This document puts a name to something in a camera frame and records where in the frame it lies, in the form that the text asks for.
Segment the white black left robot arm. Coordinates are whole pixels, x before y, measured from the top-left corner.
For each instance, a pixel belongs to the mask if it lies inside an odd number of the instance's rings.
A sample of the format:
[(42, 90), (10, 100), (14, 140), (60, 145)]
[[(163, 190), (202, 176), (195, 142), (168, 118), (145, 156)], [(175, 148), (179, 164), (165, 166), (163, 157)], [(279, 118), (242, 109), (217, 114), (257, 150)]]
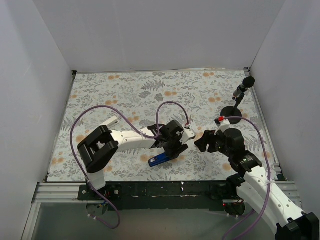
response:
[(95, 200), (106, 196), (104, 168), (116, 153), (136, 149), (163, 149), (164, 152), (148, 160), (155, 167), (179, 157), (188, 149), (187, 142), (195, 138), (192, 129), (183, 127), (177, 120), (168, 124), (145, 127), (137, 133), (110, 130), (107, 125), (96, 128), (78, 144), (77, 149), (85, 165), (89, 194)]

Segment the blue black stapler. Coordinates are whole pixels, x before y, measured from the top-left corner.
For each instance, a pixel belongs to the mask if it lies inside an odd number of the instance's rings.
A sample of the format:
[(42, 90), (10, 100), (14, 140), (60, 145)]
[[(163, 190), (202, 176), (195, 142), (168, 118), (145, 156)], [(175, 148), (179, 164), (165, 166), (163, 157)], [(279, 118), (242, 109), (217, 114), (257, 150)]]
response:
[(152, 167), (161, 165), (163, 163), (166, 163), (166, 162), (168, 162), (170, 160), (171, 160), (171, 158), (164, 152), (164, 153), (161, 153), (161, 154), (159, 154), (157, 156), (154, 156), (154, 157), (150, 158), (148, 160), (148, 164), (152, 168)]

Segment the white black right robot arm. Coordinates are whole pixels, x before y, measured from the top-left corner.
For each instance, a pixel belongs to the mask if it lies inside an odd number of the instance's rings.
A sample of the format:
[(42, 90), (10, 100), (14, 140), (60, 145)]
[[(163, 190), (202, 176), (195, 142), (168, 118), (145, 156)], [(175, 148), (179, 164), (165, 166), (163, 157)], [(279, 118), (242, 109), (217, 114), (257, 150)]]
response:
[(219, 152), (228, 157), (235, 175), (228, 178), (227, 195), (247, 202), (270, 227), (277, 240), (317, 240), (320, 221), (310, 212), (305, 213), (268, 179), (259, 159), (249, 152), (242, 133), (230, 128), (225, 131), (204, 132), (194, 143), (201, 152)]

